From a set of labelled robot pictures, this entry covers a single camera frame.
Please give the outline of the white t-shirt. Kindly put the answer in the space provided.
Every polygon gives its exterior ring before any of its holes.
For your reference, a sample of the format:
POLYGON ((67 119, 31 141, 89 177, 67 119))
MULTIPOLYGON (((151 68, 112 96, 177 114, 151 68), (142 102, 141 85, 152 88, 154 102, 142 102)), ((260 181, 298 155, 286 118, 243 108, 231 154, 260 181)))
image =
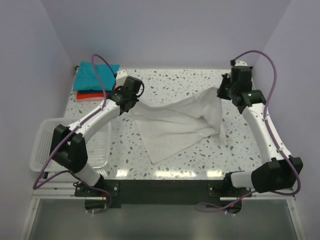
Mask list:
POLYGON ((130 110, 153 165, 204 138, 225 138, 222 100, 217 91, 210 87, 169 104, 141 100, 130 110))

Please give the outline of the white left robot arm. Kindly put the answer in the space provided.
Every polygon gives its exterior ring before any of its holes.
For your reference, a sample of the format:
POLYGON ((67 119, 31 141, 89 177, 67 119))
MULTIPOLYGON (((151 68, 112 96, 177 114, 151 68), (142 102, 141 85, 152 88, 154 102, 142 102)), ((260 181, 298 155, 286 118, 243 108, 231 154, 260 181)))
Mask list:
POLYGON ((53 131, 48 159, 54 160, 87 185, 96 186, 103 177, 88 163, 86 144, 107 123, 129 112, 144 89, 140 79, 128 76, 123 85, 108 93, 106 99, 89 114, 68 126, 58 125, 53 131))

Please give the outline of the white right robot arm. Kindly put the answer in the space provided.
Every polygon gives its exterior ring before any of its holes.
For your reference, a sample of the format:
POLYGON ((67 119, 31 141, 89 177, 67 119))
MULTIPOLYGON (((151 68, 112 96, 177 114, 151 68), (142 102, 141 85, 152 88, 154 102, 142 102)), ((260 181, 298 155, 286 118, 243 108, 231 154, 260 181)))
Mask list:
POLYGON ((230 73, 222 75, 217 97, 231 101, 238 109, 253 133, 261 158, 261 166, 254 171, 227 173, 225 181, 234 188, 252 188, 258 193, 275 193, 297 185, 303 162, 285 147, 263 93, 253 89, 252 70, 244 61, 233 61, 230 73))

